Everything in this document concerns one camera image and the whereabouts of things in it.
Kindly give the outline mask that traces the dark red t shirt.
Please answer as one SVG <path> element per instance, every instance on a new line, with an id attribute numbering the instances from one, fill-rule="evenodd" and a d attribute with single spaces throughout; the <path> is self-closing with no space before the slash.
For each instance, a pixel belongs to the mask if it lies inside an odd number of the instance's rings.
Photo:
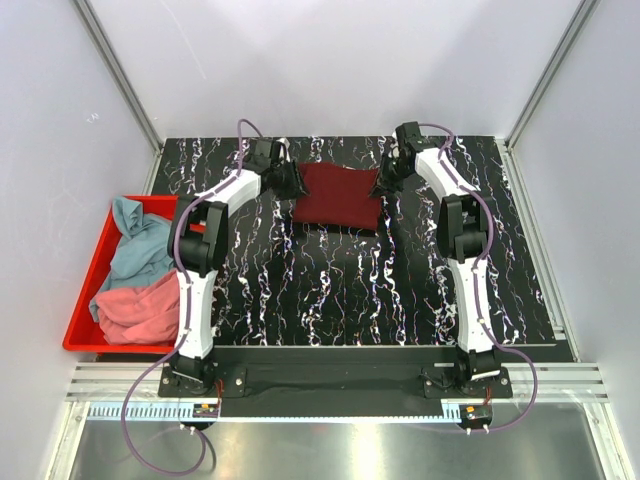
<path id="1" fill-rule="evenodd" d="M 377 169 L 353 169 L 326 162 L 300 165 L 309 194 L 299 197 L 293 222 L 377 229 L 381 198 L 371 196 Z"/>

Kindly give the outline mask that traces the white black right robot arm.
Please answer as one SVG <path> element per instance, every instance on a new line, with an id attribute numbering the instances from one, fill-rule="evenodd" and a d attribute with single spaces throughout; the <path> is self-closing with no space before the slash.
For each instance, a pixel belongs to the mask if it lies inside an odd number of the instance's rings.
<path id="1" fill-rule="evenodd" d="M 395 129 L 370 194 L 397 193 L 404 180 L 416 174 L 440 201 L 436 244 L 454 280 L 459 314 L 456 360 L 441 380 L 425 380 L 441 391 L 455 389 L 488 402 L 500 374 L 486 286 L 487 257 L 494 239 L 492 212 L 489 199 L 449 160 L 447 150 L 454 139 L 451 130 L 442 128 L 446 141 L 436 145 L 423 135 L 425 126 L 413 121 Z"/>

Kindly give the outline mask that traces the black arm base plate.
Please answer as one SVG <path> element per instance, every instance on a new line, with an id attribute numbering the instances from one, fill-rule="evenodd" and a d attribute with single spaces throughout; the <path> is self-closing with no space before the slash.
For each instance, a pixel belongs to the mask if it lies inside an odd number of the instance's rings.
<path id="1" fill-rule="evenodd" d="M 513 397 L 509 374 L 464 382 L 453 347 L 218 346 L 200 384 L 161 370 L 162 397 L 221 400 L 226 419 L 362 420 L 442 413 L 448 401 L 498 402 Z"/>

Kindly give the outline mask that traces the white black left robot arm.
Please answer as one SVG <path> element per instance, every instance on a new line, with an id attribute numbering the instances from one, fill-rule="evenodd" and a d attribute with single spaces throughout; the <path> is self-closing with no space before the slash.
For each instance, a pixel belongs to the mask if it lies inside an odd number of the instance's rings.
<path id="1" fill-rule="evenodd" d="M 259 138 L 214 187 L 177 200 L 168 254 L 179 285 L 178 333 L 168 358 L 172 375 L 196 396 L 220 386 L 213 360 L 213 287 L 229 250 L 229 221 L 243 205 L 270 191 L 279 200 L 309 193 L 284 138 Z"/>

